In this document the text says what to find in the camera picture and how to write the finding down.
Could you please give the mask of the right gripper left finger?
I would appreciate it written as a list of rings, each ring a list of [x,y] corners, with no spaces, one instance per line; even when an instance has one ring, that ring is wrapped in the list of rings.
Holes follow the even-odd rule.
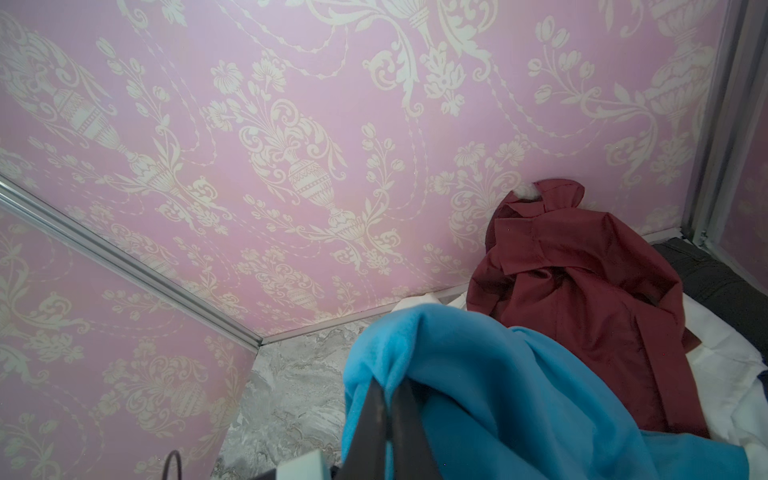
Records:
[[[385,480],[390,415],[384,390],[372,379],[348,455],[335,475],[339,480]]]

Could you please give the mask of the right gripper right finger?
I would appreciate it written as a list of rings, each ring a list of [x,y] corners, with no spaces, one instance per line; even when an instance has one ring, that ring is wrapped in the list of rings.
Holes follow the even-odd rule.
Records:
[[[390,405],[393,478],[440,480],[420,416],[413,383],[405,378],[394,391]]]

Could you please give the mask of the turquoise cloth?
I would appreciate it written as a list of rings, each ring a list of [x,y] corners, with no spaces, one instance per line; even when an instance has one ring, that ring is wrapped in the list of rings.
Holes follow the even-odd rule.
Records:
[[[564,347],[479,313],[423,304],[390,313],[353,344],[343,374],[346,459],[372,379],[390,415],[413,383],[441,479],[745,479],[738,446],[641,430]]]

